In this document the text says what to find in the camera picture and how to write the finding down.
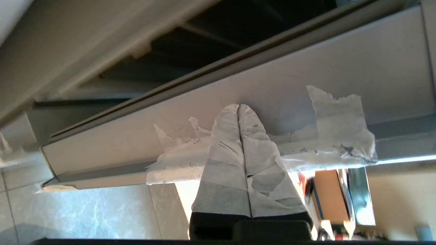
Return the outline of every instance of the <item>tiled floor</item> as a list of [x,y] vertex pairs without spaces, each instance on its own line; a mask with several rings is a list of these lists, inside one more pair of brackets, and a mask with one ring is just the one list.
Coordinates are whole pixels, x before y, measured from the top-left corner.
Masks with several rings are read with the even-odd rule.
[[188,239],[174,184],[35,194],[43,158],[1,169],[0,245],[40,238]]

